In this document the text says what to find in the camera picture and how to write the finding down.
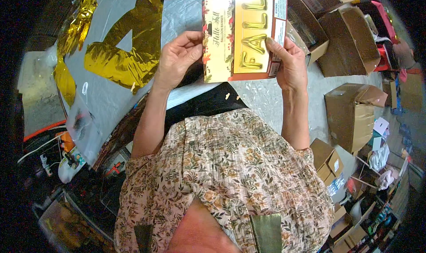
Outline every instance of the floral shirt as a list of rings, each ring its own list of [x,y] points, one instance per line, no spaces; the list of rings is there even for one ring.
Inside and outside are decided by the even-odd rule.
[[[281,218],[282,252],[316,252],[334,218],[312,150],[293,149],[255,113],[238,109],[186,118],[157,154],[127,163],[116,250],[167,250],[195,197],[242,252],[259,251],[254,216]]]

